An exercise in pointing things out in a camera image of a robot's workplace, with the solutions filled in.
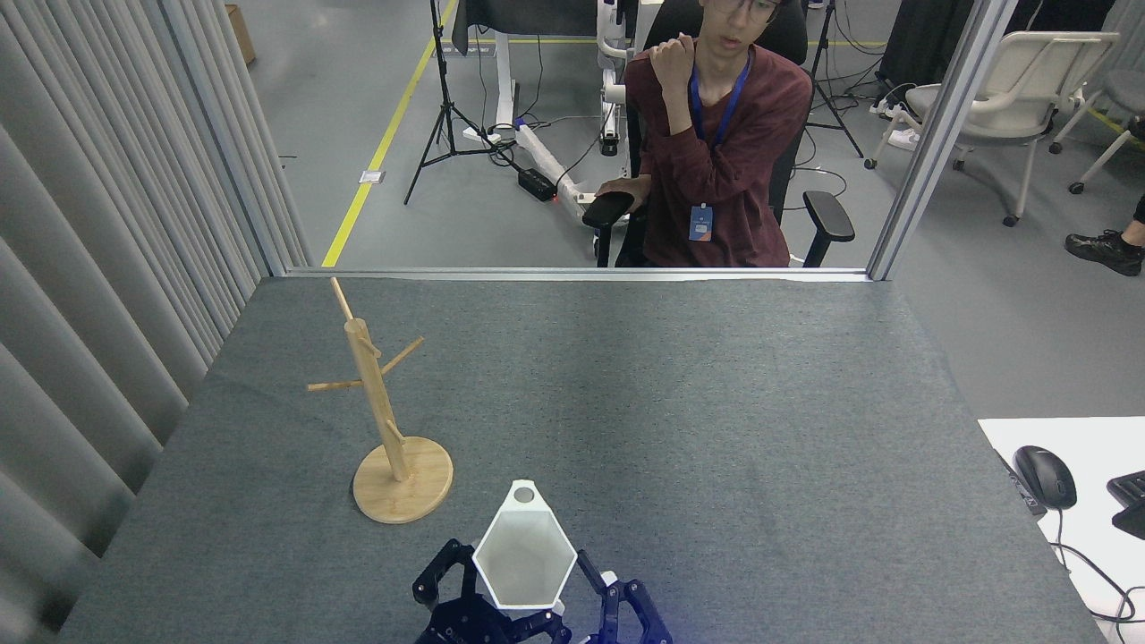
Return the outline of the person's left hand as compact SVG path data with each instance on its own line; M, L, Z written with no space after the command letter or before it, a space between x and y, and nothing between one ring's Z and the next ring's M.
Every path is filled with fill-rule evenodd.
M679 33L674 39L648 48L647 53L662 89L687 89L694 66L694 41L690 36Z

